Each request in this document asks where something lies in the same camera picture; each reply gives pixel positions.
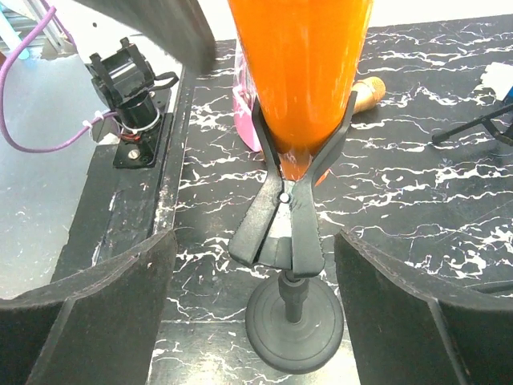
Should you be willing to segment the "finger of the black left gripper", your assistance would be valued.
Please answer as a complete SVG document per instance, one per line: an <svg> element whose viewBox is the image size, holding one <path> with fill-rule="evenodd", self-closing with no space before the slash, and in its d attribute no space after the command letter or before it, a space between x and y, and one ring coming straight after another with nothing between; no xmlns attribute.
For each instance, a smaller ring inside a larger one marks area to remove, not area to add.
<svg viewBox="0 0 513 385"><path fill-rule="evenodd" d="M80 4L141 32L198 75L215 66L216 40L198 1L82 0Z"/></svg>

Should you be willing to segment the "black round-base shock-mount stand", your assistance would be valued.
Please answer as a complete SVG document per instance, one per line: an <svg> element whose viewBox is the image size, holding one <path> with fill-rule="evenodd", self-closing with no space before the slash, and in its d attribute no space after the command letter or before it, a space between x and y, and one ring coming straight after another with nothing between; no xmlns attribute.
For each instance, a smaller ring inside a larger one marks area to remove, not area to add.
<svg viewBox="0 0 513 385"><path fill-rule="evenodd" d="M325 268L313 190L340 157L357 94L352 92L338 127L311 160L303 177L286 180L259 103L252 122L267 175L228 243L232 260L277 270L252 292L245 311L248 341L276 370L292 375L323 367L337 352L344 315L333 290L318 276Z"/></svg>

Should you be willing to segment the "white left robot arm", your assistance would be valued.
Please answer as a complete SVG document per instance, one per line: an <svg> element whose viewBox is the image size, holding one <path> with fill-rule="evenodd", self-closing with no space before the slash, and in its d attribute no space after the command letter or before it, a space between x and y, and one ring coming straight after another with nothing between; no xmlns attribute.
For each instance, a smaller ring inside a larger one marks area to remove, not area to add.
<svg viewBox="0 0 513 385"><path fill-rule="evenodd" d="M85 1L83 5L129 26L198 75L209 73L216 43L197 1ZM87 69L100 99L119 127L117 168L148 168L156 162L164 112L151 97L179 81L174 71L157 75L129 38L111 56L94 53Z"/></svg>

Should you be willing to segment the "black tripod mic stand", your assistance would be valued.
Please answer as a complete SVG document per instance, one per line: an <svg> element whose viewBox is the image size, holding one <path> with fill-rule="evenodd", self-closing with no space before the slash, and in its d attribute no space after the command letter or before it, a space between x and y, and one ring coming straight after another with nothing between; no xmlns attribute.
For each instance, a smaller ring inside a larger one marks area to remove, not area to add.
<svg viewBox="0 0 513 385"><path fill-rule="evenodd" d="M506 144L508 146L512 146L512 125L504 131L501 132L492 121L494 118L503 116L512 111L512 104L501 107L499 110L493 111L492 113L482 115L479 118L467 122L463 125L460 125L456 128L452 128L448 131L440 132L432 135L432 144L439 145L442 142L449 140L452 136L455 136L461 132L474 128L476 126L481 125L494 139L499 141L500 143Z"/></svg>

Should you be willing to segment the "orange microphone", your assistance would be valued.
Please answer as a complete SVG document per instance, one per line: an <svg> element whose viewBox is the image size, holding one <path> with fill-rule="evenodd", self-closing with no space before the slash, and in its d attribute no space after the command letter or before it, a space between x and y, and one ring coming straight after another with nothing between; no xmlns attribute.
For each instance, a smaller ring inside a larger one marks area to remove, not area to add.
<svg viewBox="0 0 513 385"><path fill-rule="evenodd" d="M231 1L285 178L300 179L341 122L371 1Z"/></svg>

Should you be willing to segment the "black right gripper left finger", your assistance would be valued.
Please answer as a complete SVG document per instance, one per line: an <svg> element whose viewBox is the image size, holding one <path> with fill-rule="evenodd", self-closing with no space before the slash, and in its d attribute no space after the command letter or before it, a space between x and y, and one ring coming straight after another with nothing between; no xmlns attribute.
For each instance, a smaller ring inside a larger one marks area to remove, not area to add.
<svg viewBox="0 0 513 385"><path fill-rule="evenodd" d="M1 301L3 384L144 384L177 252L174 231Z"/></svg>

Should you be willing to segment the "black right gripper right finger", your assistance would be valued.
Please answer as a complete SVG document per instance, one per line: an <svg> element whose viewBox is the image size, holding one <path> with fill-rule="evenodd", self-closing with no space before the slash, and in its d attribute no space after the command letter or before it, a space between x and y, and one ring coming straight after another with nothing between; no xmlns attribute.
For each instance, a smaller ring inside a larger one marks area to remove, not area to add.
<svg viewBox="0 0 513 385"><path fill-rule="evenodd" d="M362 384L510 384L512 281L459 286L341 231L334 261Z"/></svg>

